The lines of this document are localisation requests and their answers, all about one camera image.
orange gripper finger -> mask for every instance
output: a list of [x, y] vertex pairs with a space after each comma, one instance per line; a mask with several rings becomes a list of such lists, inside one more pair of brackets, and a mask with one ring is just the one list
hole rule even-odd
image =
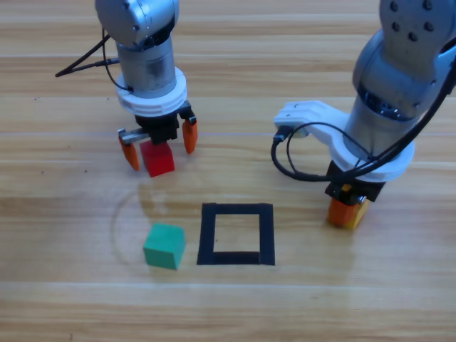
[[184, 144], [188, 154], [195, 151], [198, 140], [198, 123], [190, 125], [190, 122], [186, 120], [182, 125], [182, 132], [184, 133]]
[[133, 144], [125, 145], [122, 142], [121, 137], [119, 137], [119, 141], [120, 141], [120, 146], [122, 146], [122, 151], [125, 156], [125, 159], [130, 163], [130, 165], [134, 169], [134, 171], [139, 171], [140, 170], [140, 161], [138, 159], [138, 154], [136, 153], [136, 147]]
[[335, 198], [331, 199], [328, 211], [328, 220], [331, 224], [342, 227], [350, 222], [354, 214], [354, 205], [346, 205]]

black tape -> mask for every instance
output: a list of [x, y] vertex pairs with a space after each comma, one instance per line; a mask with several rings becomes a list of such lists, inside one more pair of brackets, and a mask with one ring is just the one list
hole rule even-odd
[[[259, 215], [259, 252], [214, 252], [217, 215]], [[272, 204], [204, 203], [197, 264], [274, 266], [276, 262]]]

red cube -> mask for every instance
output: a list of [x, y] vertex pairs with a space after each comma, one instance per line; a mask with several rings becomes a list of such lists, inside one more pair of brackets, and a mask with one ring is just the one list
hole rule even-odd
[[153, 145], [152, 141], [140, 143], [142, 160], [151, 177], [157, 177], [175, 170], [172, 151], [167, 142]]

green cube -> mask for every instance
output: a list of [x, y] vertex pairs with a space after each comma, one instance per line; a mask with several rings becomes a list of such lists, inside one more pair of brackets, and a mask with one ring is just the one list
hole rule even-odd
[[184, 229], [154, 223], [142, 249], [149, 266], [178, 269], [185, 250]]

white mount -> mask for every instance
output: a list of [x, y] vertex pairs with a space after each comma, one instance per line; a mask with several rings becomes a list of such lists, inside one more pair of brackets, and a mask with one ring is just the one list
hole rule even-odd
[[[125, 87], [122, 74], [118, 79], [118, 83], [120, 86]], [[160, 117], [176, 111], [187, 100], [187, 80], [184, 73], [176, 68], [175, 88], [160, 98], [139, 98], [128, 90], [120, 88], [117, 89], [117, 94], [122, 107], [133, 115], [145, 118]]]
[[[285, 125], [296, 128], [305, 123], [320, 122], [345, 130], [349, 116], [321, 101], [290, 102], [279, 111], [274, 124], [277, 128]], [[309, 125], [296, 132], [294, 137], [304, 138], [309, 134], [329, 147], [333, 161], [341, 170], [352, 170], [358, 163], [359, 159], [348, 150], [342, 133], [337, 130], [326, 125]], [[365, 182], [390, 182], [407, 170], [414, 154], [415, 143], [412, 142], [393, 161], [357, 179]]]

